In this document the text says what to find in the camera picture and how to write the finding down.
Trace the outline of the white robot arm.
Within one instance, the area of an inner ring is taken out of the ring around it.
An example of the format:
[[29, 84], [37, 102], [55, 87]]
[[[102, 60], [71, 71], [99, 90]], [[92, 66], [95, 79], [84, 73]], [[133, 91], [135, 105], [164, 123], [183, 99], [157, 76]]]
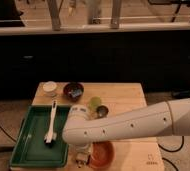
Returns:
[[62, 139], [82, 152], [91, 143], [162, 136], [190, 136], [190, 98], [156, 103], [101, 119], [85, 105], [73, 105]]

